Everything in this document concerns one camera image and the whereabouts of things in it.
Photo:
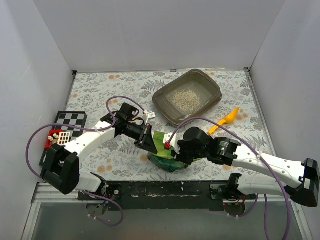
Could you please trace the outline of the grey litter box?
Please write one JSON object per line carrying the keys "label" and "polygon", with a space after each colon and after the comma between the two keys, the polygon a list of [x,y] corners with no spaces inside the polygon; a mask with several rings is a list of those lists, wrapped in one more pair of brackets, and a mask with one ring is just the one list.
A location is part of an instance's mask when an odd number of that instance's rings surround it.
{"label": "grey litter box", "polygon": [[152,102],[171,124],[199,117],[222,99],[219,85],[206,73],[192,69],[156,91]]}

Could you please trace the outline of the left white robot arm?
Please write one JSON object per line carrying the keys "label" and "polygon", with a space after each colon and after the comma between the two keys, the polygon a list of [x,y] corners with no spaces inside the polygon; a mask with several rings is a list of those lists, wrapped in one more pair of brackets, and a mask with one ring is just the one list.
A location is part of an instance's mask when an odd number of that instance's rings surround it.
{"label": "left white robot arm", "polygon": [[83,172],[81,162],[104,143],[117,136],[125,135],[134,140],[136,148],[157,154],[149,120],[156,117],[152,111],[143,111],[140,125],[134,122],[139,110],[124,103],[120,110],[102,117],[89,131],[64,144],[53,144],[47,151],[41,170],[41,178],[62,194],[73,191],[86,191],[95,199],[101,200],[107,194],[108,184],[104,178]]}

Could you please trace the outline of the green litter bag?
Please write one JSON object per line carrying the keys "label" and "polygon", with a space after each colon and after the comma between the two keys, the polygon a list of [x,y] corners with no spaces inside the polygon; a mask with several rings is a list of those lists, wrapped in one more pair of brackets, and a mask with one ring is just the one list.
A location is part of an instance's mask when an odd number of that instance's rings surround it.
{"label": "green litter bag", "polygon": [[156,165],[158,168],[173,173],[178,170],[186,169],[189,167],[188,164],[176,161],[171,156],[171,151],[164,148],[163,139],[165,133],[160,131],[155,131],[153,135],[153,141],[155,143],[157,154],[151,152],[148,153],[147,157],[150,162]]}

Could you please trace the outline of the yellow plastic scoop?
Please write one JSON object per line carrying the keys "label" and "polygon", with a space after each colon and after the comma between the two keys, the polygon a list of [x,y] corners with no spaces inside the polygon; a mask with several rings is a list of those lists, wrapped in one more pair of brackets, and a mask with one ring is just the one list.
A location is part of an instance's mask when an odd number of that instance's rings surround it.
{"label": "yellow plastic scoop", "polygon": [[[218,122],[218,125],[222,126],[224,124],[232,124],[236,117],[237,117],[237,114],[239,112],[240,108],[237,107],[235,108],[229,115],[225,116],[223,119],[221,119],[219,122]],[[214,125],[207,133],[208,135],[212,135],[216,130],[218,130],[218,126]]]}

